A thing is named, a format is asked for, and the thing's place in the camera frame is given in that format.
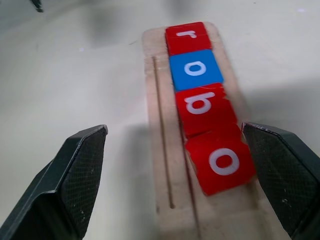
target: white table surface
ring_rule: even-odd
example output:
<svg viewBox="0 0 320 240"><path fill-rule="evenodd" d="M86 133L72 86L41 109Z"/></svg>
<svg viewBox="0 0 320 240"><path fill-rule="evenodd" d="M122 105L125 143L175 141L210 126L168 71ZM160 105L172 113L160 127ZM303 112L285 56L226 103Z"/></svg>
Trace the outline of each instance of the white table surface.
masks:
<svg viewBox="0 0 320 240"><path fill-rule="evenodd" d="M107 124L85 239L157 234L141 36L209 21L256 122L320 154L318 0L27 0L0 4L0 224L70 135Z"/></svg>

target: blue tile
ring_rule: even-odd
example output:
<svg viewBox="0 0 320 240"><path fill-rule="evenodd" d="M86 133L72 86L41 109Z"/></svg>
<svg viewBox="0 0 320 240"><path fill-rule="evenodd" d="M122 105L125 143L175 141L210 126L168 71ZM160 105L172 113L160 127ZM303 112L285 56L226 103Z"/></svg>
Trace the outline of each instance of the blue tile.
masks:
<svg viewBox="0 0 320 240"><path fill-rule="evenodd" d="M211 50L173 55L169 60L177 92L224 81Z"/></svg>

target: tile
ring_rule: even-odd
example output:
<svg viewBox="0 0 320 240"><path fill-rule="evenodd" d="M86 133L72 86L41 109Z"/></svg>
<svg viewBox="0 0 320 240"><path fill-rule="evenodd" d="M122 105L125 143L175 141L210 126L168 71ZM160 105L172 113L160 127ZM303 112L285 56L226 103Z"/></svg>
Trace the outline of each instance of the tile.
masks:
<svg viewBox="0 0 320 240"><path fill-rule="evenodd" d="M211 50L174 55L169 61L177 92L224 81Z"/></svg>
<svg viewBox="0 0 320 240"><path fill-rule="evenodd" d="M234 124L219 125L212 132L192 137L185 148L208 196L246 184L256 174L249 148Z"/></svg>
<svg viewBox="0 0 320 240"><path fill-rule="evenodd" d="M212 49L203 22L168 27L165 30L165 39L170 56Z"/></svg>
<svg viewBox="0 0 320 240"><path fill-rule="evenodd" d="M187 138L212 130L221 123L237 123L221 83L176 92L175 101Z"/></svg>

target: red letter block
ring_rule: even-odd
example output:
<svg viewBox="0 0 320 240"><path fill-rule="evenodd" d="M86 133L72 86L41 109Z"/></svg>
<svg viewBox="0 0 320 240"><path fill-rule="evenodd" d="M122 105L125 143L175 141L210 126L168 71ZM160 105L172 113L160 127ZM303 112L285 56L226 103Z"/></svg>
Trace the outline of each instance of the red letter block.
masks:
<svg viewBox="0 0 320 240"><path fill-rule="evenodd" d="M215 129L221 123L237 123L231 103L225 97L221 83L176 92L176 105L187 138Z"/></svg>
<svg viewBox="0 0 320 240"><path fill-rule="evenodd" d="M241 141L236 124L217 125L217 130L189 139L185 148L206 195L248 183L256 174L249 148Z"/></svg>
<svg viewBox="0 0 320 240"><path fill-rule="evenodd" d="M212 48L203 22L170 26L165 38L170 56Z"/></svg>

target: wooden board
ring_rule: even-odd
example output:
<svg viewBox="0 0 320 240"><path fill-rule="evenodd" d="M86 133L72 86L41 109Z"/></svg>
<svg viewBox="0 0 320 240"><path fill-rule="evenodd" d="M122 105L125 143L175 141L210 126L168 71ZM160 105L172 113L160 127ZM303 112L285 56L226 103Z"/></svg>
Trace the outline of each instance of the wooden board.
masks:
<svg viewBox="0 0 320 240"><path fill-rule="evenodd" d="M205 22L224 89L239 124L250 113L216 27ZM165 27L142 37L158 224L162 240L289 240L258 180L219 194L203 194L185 152Z"/></svg>

